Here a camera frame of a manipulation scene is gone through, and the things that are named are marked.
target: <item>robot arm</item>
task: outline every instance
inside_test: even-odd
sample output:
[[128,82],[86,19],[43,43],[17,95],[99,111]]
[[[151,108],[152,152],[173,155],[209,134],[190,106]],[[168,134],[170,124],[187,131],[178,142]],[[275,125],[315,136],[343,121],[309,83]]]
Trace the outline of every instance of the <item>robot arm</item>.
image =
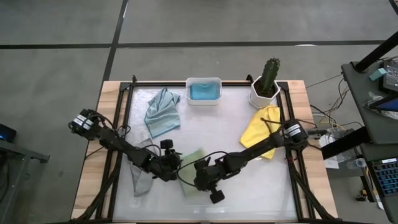
[[106,118],[94,110],[82,110],[80,114],[69,123],[72,133],[76,133],[88,140],[99,139],[99,143],[111,151],[122,151],[127,158],[144,172],[151,172],[163,181],[176,180],[175,171],[180,165],[180,156],[171,147],[171,140],[160,142],[160,147],[165,149],[165,155],[159,156],[152,151],[132,146],[119,133],[105,125]]
[[290,120],[282,127],[284,136],[279,131],[271,133],[268,138],[247,148],[242,152],[232,152],[218,159],[215,164],[209,166],[210,158],[200,160],[194,164],[197,171],[194,185],[198,190],[211,191],[210,199],[213,203],[224,199],[222,191],[216,190],[218,181],[225,180],[240,173],[246,164],[256,157],[270,151],[273,148],[285,146],[286,150],[305,149],[308,145],[308,135],[297,120]]

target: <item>green cloth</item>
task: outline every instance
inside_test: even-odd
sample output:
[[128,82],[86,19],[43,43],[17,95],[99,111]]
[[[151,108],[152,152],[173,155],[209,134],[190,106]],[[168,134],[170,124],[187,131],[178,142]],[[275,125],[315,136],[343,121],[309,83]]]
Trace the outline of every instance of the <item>green cloth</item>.
[[[182,158],[181,166],[184,166],[184,165],[186,165],[190,162],[193,162],[197,159],[200,159],[204,156],[205,156],[205,151],[203,150],[203,148],[199,148],[195,152]],[[185,180],[188,183],[193,184],[193,180],[197,174],[197,171],[195,170],[194,164],[191,164],[191,165],[185,167],[184,169],[180,170],[178,172],[178,174],[180,175],[180,177],[183,180]],[[188,184],[182,182],[181,180],[180,180],[180,184],[181,184],[182,191],[184,192],[186,197],[189,197],[189,196],[199,192],[196,188],[189,186]]]

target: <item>concrete floor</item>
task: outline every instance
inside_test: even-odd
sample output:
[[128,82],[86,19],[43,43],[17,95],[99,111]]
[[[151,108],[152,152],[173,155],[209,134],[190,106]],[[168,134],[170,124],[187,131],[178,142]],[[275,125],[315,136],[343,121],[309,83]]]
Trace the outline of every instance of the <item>concrete floor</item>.
[[[111,43],[121,3],[0,0],[0,44]],[[397,28],[387,0],[130,0],[119,42],[382,40]],[[279,57],[279,79],[301,79],[309,86],[339,74],[342,63],[360,60],[375,47],[119,49],[109,79],[130,80],[135,74],[140,80],[241,80],[259,75],[268,58]],[[0,104],[8,105],[0,107],[0,123],[18,130],[19,145],[51,154],[48,164],[31,164],[16,223],[69,219],[87,141],[70,134],[67,123],[82,108],[95,108],[108,54],[109,49],[0,50]],[[308,88],[311,104],[329,108],[339,80]],[[351,95],[335,118],[361,122]],[[388,223],[375,204],[353,199],[359,178],[330,182],[340,218]]]

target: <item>white hexagonal pot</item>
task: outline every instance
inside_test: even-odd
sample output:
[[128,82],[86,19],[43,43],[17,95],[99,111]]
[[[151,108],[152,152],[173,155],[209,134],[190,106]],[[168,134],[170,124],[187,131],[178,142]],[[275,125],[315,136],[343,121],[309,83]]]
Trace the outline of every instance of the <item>white hexagonal pot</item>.
[[254,84],[258,81],[258,79],[260,79],[261,76],[259,76],[258,78],[256,78],[256,80],[251,84],[251,90],[250,90],[250,96],[249,96],[249,102],[251,105],[253,105],[253,107],[257,108],[257,109],[261,109],[264,108],[268,105],[270,105],[271,101],[279,94],[280,92],[280,88],[278,86],[278,84],[276,83],[276,81],[274,81],[274,86],[275,86],[275,94],[271,97],[263,97],[263,96],[259,96],[256,93],[256,90],[254,89]]

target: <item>white box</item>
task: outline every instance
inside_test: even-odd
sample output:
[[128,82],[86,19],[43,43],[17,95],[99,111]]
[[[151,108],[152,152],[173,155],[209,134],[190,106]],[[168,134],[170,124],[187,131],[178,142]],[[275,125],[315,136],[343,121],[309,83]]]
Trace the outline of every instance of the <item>white box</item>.
[[[192,100],[191,99],[191,91],[190,87],[194,83],[209,83],[209,82],[216,82],[220,87],[220,97],[217,100]],[[187,97],[187,101],[190,105],[218,105],[221,100],[222,94],[222,82],[219,78],[187,78],[185,82],[185,96]]]

